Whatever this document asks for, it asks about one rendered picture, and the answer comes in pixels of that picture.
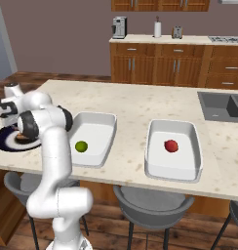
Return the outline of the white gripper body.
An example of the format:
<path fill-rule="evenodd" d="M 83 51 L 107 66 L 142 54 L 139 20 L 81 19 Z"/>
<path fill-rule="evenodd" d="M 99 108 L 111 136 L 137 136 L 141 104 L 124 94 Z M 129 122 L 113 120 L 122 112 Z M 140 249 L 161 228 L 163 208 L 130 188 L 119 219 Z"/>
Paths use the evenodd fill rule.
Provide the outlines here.
<path fill-rule="evenodd" d="M 0 118 L 3 127 L 10 127 L 10 126 L 12 126 L 13 128 L 18 127 L 18 118 L 19 118 L 18 114 L 10 114 L 10 115 L 2 114 Z"/>

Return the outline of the brown cooked food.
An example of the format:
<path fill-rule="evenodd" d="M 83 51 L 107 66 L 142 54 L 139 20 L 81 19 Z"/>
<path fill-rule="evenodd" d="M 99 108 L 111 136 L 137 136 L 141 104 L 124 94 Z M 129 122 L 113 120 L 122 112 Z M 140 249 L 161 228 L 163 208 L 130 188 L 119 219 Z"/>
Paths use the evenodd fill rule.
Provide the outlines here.
<path fill-rule="evenodd" d="M 36 139 L 30 139 L 30 138 L 24 136 L 22 133 L 18 133 L 16 135 L 16 139 L 17 140 L 22 140 L 22 141 L 35 141 L 36 140 Z"/>

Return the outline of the dark blue white plate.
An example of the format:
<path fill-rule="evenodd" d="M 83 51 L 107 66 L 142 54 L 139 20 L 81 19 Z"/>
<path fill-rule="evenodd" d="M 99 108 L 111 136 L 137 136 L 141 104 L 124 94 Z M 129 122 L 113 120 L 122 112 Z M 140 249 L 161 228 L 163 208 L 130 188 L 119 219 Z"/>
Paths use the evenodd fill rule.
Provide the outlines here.
<path fill-rule="evenodd" d="M 41 145 L 39 140 L 23 139 L 14 127 L 0 129 L 0 150 L 20 152 L 35 149 Z"/>

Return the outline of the white tupperware container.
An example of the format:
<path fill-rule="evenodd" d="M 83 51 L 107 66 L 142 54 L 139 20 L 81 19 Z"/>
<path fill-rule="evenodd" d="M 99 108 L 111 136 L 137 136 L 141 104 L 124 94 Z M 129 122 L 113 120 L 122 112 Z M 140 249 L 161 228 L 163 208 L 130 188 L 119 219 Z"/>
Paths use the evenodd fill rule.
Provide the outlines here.
<path fill-rule="evenodd" d="M 116 130 L 117 116 L 112 113 L 79 112 L 68 133 L 73 165 L 100 168 L 110 153 Z M 79 141 L 88 144 L 85 152 L 75 149 Z"/>
<path fill-rule="evenodd" d="M 176 152 L 165 150 L 164 142 L 178 143 Z M 197 183 L 203 170 L 202 151 L 193 123 L 153 119 L 148 125 L 144 172 L 154 179 Z"/>

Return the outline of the grey stool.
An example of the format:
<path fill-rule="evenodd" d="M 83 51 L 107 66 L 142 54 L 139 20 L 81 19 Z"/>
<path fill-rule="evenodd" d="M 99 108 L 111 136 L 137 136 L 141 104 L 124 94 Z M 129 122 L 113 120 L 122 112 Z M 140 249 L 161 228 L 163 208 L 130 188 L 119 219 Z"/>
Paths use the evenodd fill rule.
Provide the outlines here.
<path fill-rule="evenodd" d="M 4 185 L 26 208 L 26 202 L 29 195 L 38 188 L 41 179 L 41 175 L 37 174 L 24 173 L 19 176 L 19 174 L 16 172 L 8 172 L 4 177 Z M 80 181 L 67 179 L 65 181 L 62 181 L 60 183 L 60 186 L 63 188 L 80 187 Z M 29 221 L 31 224 L 35 249 L 40 250 L 34 221 L 30 216 Z M 82 217 L 82 221 L 85 227 L 86 234 L 89 236 L 89 230 L 84 216 Z"/>
<path fill-rule="evenodd" d="M 218 233 L 218 236 L 211 247 L 211 250 L 216 249 L 218 242 L 219 242 L 220 238 L 222 237 L 222 235 L 223 235 L 223 233 L 224 233 L 224 231 L 225 231 L 226 227 L 228 226 L 231 219 L 233 219 L 235 224 L 238 226 L 238 201 L 236 201 L 236 200 L 230 201 L 229 214 L 228 214 L 223 226 L 221 227 L 221 229 Z"/>
<path fill-rule="evenodd" d="M 129 220 L 127 250 L 131 250 L 134 225 L 145 229 L 163 229 L 163 250 L 168 250 L 170 228 L 182 219 L 194 202 L 193 196 L 147 188 L 114 185 L 113 191 L 123 215 Z"/>

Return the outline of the green lime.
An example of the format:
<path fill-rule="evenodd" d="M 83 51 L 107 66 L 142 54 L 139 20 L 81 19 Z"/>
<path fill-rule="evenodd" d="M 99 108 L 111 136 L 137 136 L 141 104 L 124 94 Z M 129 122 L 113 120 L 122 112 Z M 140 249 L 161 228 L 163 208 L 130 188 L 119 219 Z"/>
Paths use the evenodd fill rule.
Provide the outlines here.
<path fill-rule="evenodd" d="M 85 141 L 79 141 L 75 144 L 75 149 L 78 152 L 85 152 L 88 149 L 88 144 Z"/>

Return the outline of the wooden island base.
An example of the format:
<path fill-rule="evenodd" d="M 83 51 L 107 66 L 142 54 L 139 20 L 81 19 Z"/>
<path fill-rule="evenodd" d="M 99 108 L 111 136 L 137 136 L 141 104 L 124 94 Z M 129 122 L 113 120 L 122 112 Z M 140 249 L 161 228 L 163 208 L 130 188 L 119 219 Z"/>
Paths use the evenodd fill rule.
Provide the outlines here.
<path fill-rule="evenodd" d="M 5 170 L 0 170 L 0 246 L 9 243 L 25 215 L 25 208 L 4 186 L 5 174 Z"/>

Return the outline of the silver coffee machine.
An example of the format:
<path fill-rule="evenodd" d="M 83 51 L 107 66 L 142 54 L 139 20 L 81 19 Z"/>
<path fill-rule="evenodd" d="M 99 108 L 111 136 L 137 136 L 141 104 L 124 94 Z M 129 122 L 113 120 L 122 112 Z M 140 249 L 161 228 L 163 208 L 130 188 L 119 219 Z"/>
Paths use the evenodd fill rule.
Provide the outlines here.
<path fill-rule="evenodd" d="M 124 39 L 127 36 L 127 18 L 115 17 L 111 28 L 113 39 Z"/>

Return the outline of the red tomato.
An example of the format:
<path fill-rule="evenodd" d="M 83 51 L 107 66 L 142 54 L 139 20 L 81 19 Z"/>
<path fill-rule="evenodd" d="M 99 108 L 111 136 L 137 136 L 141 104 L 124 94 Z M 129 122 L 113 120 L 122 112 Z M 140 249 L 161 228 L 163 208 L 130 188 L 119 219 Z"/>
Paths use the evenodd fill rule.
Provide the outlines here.
<path fill-rule="evenodd" d="M 164 142 L 165 150 L 168 152 L 176 152 L 179 149 L 179 145 L 174 140 L 168 140 Z"/>

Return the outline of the wooden base cupboard run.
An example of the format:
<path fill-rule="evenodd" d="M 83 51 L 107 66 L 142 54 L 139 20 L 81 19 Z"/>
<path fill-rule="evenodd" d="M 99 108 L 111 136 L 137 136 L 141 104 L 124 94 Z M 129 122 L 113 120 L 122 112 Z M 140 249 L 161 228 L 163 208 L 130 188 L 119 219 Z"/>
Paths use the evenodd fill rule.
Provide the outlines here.
<path fill-rule="evenodd" d="M 109 46 L 115 83 L 238 90 L 238 43 L 131 34 Z"/>

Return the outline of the white paper towel roll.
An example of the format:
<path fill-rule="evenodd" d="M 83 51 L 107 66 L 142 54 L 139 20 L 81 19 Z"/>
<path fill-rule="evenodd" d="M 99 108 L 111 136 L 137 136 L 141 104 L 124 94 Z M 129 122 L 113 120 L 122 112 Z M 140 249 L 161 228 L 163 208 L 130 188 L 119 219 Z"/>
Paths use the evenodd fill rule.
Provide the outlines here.
<path fill-rule="evenodd" d="M 154 23 L 154 38 L 160 38 L 161 37 L 161 22 L 158 16 L 156 16 L 156 21 Z"/>

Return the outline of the silver toaster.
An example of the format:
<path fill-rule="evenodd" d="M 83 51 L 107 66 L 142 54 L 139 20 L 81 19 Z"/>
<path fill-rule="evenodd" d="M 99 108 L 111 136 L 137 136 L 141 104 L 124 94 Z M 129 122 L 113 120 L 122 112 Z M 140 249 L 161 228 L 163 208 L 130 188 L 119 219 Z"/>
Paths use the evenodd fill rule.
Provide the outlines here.
<path fill-rule="evenodd" d="M 183 35 L 183 29 L 181 26 L 174 26 L 172 29 L 172 38 L 173 39 L 181 39 Z"/>

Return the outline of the grey sink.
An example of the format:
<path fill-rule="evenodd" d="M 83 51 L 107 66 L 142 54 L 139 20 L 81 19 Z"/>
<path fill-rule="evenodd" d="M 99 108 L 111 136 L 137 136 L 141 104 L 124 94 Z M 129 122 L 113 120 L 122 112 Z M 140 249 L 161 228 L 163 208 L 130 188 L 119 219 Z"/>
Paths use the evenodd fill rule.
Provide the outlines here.
<path fill-rule="evenodd" d="M 238 123 L 238 94 L 198 92 L 204 118 Z"/>

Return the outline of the grey hob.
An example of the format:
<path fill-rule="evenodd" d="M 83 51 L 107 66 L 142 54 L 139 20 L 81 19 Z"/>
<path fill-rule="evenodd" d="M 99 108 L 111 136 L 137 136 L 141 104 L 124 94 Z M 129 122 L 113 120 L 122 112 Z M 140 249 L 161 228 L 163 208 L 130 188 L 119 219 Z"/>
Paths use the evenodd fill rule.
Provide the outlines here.
<path fill-rule="evenodd" d="M 208 38 L 213 43 L 238 43 L 238 36 L 208 36 Z"/>

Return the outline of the wooden wall cupboard run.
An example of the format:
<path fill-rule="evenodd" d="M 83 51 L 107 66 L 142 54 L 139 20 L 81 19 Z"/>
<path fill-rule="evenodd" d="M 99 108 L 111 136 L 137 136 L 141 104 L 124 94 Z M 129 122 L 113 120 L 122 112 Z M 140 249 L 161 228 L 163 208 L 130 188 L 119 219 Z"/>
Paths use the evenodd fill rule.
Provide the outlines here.
<path fill-rule="evenodd" d="M 207 12 L 210 0 L 111 0 L 112 12 Z"/>

